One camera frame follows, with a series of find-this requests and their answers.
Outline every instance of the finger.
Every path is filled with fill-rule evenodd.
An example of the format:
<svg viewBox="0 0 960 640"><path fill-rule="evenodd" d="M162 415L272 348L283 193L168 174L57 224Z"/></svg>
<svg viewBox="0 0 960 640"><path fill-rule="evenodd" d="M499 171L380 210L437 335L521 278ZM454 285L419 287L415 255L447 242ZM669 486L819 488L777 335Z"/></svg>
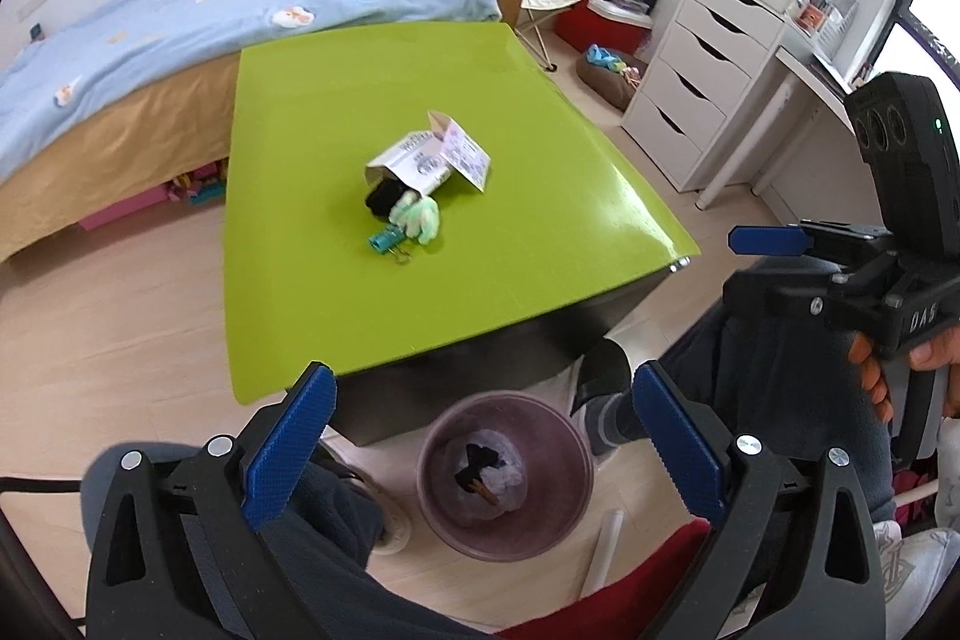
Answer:
<svg viewBox="0 0 960 640"><path fill-rule="evenodd" d="M869 357L860 365L860 384L865 391L872 391L874 386L880 382L882 373L880 371L880 362L874 357Z"/></svg>
<svg viewBox="0 0 960 640"><path fill-rule="evenodd" d="M947 383L947 398L944 399L944 417L954 418L957 415L960 415L960 365L953 365Z"/></svg>
<svg viewBox="0 0 960 640"><path fill-rule="evenodd" d="M874 386L874 389L870 391L870 399L872 403L878 405L884 399L890 396L890 389L887 389L886 381L881 380Z"/></svg>
<svg viewBox="0 0 960 640"><path fill-rule="evenodd" d="M877 418L883 423L890 423L894 419L894 405L890 403L889 399L884 399L878 405L874 405L874 410L877 411Z"/></svg>
<svg viewBox="0 0 960 640"><path fill-rule="evenodd" d="M872 352L874 352L874 346L872 346L870 340L866 338L866 335L857 332L853 335L853 344L850 346L847 360L853 365L858 365L858 363L865 362Z"/></svg>
<svg viewBox="0 0 960 640"><path fill-rule="evenodd" d="M960 325L938 333L930 342L910 351L911 369L938 369L949 363L960 363Z"/></svg>

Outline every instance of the green stuffed toy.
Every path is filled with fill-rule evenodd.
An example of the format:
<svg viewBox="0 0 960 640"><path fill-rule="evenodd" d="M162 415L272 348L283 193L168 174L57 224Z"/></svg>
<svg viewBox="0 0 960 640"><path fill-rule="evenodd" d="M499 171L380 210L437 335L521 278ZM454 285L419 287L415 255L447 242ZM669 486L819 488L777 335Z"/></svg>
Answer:
<svg viewBox="0 0 960 640"><path fill-rule="evenodd" d="M407 237L430 244L440 233L440 207L437 202L416 191L407 191L390 210L390 223L403 229Z"/></svg>

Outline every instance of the green table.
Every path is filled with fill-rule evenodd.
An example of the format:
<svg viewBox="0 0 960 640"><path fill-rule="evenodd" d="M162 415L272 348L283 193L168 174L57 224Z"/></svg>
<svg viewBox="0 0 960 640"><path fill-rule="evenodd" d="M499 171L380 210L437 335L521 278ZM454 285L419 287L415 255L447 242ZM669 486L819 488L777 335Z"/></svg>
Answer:
<svg viewBox="0 0 960 640"><path fill-rule="evenodd" d="M437 191L413 261L377 256L368 160L426 113L491 155L485 194ZM340 376L358 444L477 390L555 374L697 247L506 25L395 23L243 52L227 192L227 347L241 403L311 362Z"/></svg>

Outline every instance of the small cardboard box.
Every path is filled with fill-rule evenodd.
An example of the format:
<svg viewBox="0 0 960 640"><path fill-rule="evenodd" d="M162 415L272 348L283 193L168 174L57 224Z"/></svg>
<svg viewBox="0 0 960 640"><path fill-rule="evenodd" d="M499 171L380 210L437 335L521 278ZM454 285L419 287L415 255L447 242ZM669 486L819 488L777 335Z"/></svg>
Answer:
<svg viewBox="0 0 960 640"><path fill-rule="evenodd" d="M450 116L434 111L427 116L429 131L407 134L367 164L367 184L393 176L421 196L430 196L459 172L483 193L490 156Z"/></svg>

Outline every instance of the plastic bag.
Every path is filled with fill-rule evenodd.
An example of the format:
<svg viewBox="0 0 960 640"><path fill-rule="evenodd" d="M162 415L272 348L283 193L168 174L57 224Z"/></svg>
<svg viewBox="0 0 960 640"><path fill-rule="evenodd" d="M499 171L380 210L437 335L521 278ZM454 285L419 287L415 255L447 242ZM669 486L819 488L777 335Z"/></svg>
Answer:
<svg viewBox="0 0 960 640"><path fill-rule="evenodd" d="M493 493L499 504L493 506L479 494L464 491L455 475L467 467L467 444L491 448L500 455L503 466L486 467L480 479ZM451 439L432 459L431 482L438 504L455 523L468 527L481 521L492 521L520 506L527 498L527 474L514 444L500 432L480 429L464 437Z"/></svg>

